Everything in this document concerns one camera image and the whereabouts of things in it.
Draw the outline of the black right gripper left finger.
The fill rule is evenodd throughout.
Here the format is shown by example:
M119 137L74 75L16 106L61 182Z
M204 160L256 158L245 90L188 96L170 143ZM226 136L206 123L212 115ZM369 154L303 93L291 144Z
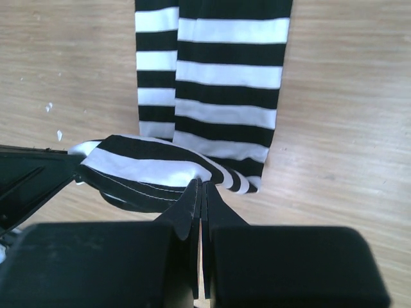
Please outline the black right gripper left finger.
M2 307L192 307L200 181L153 221L41 223L1 265Z

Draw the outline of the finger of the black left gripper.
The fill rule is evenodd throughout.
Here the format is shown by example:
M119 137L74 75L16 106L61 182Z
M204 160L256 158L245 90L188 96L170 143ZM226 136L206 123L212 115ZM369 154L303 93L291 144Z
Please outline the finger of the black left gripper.
M1 235L15 229L72 182L85 158L50 148L1 146Z

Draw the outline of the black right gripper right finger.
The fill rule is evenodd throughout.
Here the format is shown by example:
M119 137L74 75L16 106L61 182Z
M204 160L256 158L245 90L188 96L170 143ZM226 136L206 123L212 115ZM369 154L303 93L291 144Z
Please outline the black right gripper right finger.
M202 189L205 297L212 307L389 307L370 246L353 228L250 225Z

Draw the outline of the black white striped tank top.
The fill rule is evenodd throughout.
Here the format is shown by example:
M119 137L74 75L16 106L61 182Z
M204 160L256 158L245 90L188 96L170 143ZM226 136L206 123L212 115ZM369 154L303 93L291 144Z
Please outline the black white striped tank top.
M87 141L75 180L134 212L190 182L256 193L275 132L291 1L136 1L139 133Z

